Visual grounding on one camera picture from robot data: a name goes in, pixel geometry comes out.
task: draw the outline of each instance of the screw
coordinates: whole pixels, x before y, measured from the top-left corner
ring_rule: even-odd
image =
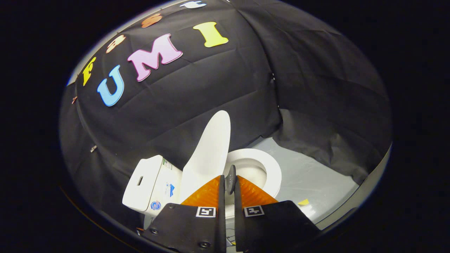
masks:
[[[211,246],[211,243],[203,241],[203,242],[199,243],[198,245],[202,248],[208,248],[209,246]]]

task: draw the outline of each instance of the yellow paper scrap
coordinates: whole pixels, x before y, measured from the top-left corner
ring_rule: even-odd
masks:
[[[301,205],[301,206],[304,206],[304,205],[309,204],[309,201],[308,201],[308,199],[305,199],[303,201],[300,201],[298,204]]]

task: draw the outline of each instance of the toilet tank lid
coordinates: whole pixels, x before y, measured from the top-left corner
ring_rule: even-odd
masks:
[[[162,156],[141,159],[128,181],[122,204],[136,211],[146,211],[162,164]]]

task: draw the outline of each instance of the black plastic mount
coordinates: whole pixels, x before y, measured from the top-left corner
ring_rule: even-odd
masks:
[[[289,252],[320,233],[292,201],[242,208],[239,181],[234,189],[236,251]]]
[[[225,253],[225,177],[219,182],[219,203],[209,207],[168,203],[142,234],[181,253]]]

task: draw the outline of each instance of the blue letter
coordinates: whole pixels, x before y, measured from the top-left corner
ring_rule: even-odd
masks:
[[[106,106],[113,106],[115,103],[117,103],[117,101],[119,101],[120,97],[122,96],[124,85],[122,77],[119,73],[119,68],[120,65],[117,65],[109,73],[109,76],[112,77],[117,86],[117,90],[114,94],[111,94],[109,92],[108,87],[106,86],[106,78],[103,79],[103,81],[97,88],[97,92],[100,93],[100,96],[102,97],[103,102]]]

